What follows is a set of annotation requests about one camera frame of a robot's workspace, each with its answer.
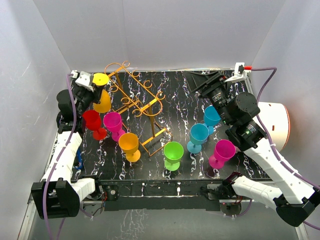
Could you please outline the yellow-orange plastic wine glass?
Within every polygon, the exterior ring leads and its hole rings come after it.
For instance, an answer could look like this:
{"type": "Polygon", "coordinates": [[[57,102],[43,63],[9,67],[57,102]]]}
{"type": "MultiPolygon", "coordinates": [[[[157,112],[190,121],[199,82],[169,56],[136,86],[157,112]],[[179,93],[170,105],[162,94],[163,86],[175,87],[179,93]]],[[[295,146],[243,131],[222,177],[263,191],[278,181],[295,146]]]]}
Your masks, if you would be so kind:
{"type": "Polygon", "coordinates": [[[98,90],[97,103],[93,103],[93,109],[98,113],[107,113],[111,110],[111,98],[105,90],[105,85],[110,78],[105,73],[95,73],[92,83],[96,85],[98,90]]]}

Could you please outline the magenta plastic wine glass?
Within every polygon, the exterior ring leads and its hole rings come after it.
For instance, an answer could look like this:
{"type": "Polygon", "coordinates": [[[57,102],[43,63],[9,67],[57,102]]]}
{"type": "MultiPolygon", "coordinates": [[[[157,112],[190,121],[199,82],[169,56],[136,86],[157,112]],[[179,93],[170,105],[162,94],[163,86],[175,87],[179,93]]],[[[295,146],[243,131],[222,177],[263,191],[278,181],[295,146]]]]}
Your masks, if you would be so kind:
{"type": "Polygon", "coordinates": [[[118,142],[119,138],[125,134],[122,117],[118,112],[108,112],[103,117],[103,124],[111,132],[111,137],[115,142],[118,142]]]}

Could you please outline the light blue plastic wine glass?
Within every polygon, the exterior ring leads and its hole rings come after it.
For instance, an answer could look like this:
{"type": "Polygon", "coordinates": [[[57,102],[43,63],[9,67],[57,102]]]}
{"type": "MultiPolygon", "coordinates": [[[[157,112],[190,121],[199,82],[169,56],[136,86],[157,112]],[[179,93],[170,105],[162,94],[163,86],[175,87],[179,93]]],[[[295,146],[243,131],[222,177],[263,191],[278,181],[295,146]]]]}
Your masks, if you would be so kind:
{"type": "Polygon", "coordinates": [[[209,129],[202,123],[194,124],[189,133],[189,142],[187,143],[187,150],[191,154],[198,154],[202,150],[204,144],[209,136],[209,129]]]}

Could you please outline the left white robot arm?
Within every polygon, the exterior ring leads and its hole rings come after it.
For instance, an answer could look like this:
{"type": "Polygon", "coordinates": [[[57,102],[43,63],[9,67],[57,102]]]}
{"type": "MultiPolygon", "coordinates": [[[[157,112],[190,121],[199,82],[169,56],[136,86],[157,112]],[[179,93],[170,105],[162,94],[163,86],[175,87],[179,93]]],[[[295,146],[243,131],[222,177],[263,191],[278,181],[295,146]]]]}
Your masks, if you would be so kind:
{"type": "Polygon", "coordinates": [[[56,118],[58,135],[50,165],[39,182],[31,187],[31,195],[41,219],[67,218],[78,215],[80,203],[87,196],[93,200],[103,195],[102,185],[94,178],[82,177],[72,181],[73,165],[83,135],[83,113],[93,102],[93,92],[76,84],[72,89],[75,107],[72,107],[67,89],[60,91],[56,99],[59,113],[56,118]]]}

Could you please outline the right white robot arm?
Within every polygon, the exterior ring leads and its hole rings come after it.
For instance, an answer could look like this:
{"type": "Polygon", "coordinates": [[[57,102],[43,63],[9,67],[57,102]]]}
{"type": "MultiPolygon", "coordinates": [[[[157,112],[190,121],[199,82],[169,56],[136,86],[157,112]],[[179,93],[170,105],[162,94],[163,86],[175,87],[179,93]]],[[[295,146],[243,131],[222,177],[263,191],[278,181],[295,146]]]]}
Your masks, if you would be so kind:
{"type": "Polygon", "coordinates": [[[205,192],[230,199],[236,196],[250,198],[276,211],[287,224],[300,226],[320,204],[320,188],[312,185],[295,170],[275,146],[263,124],[254,117],[260,113],[256,97],[241,92],[235,97],[229,93],[228,79],[220,71],[184,74],[192,93],[209,99],[224,124],[230,142],[254,160],[276,184],[276,187],[253,181],[239,172],[233,172],[214,190],[205,192]]]}

